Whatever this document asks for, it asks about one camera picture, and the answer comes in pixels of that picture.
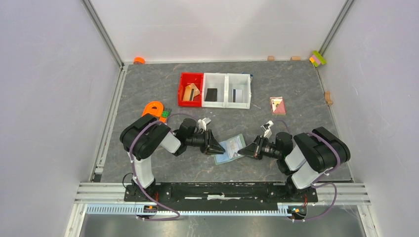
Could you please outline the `gold credit card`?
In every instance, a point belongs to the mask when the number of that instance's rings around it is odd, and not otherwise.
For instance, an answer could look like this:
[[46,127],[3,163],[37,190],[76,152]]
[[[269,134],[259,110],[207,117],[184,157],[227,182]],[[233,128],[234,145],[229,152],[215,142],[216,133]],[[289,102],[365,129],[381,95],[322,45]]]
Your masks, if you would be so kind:
[[184,94],[182,97],[183,101],[193,101],[194,97],[196,96],[197,87],[194,83],[187,85],[184,88]]
[[185,87],[184,100],[186,100],[186,98],[188,98],[188,100],[193,100],[193,98],[198,96],[199,94],[200,91],[194,83],[188,84]]

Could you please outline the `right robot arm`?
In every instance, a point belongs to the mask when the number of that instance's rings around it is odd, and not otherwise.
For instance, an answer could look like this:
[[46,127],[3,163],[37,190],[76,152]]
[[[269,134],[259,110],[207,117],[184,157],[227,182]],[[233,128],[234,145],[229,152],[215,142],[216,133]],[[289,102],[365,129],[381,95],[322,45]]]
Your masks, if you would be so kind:
[[287,176],[285,194],[291,201],[299,201],[322,176],[351,158],[348,146],[322,126],[295,136],[278,132],[274,142],[258,135],[238,153],[256,160],[276,159],[278,169]]

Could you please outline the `silver credit card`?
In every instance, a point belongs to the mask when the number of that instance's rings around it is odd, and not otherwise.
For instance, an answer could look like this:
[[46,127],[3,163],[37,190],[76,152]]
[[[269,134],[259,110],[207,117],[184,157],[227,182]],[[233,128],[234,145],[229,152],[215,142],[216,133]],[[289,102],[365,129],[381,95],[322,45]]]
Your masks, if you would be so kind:
[[242,135],[235,136],[225,141],[228,160],[235,160],[243,157],[238,154],[238,150],[244,148],[245,142]]

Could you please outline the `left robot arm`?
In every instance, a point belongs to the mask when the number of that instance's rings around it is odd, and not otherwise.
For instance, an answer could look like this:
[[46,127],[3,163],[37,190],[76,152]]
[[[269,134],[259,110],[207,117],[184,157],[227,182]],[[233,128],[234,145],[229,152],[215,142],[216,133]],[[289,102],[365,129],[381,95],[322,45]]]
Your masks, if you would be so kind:
[[172,130],[151,114],[145,114],[120,135],[133,169],[132,185],[143,201],[155,196],[155,177],[152,173],[151,155],[161,147],[174,156],[183,154],[188,147],[199,148],[206,155],[222,155],[226,150],[207,128],[209,118],[185,118],[178,129]]

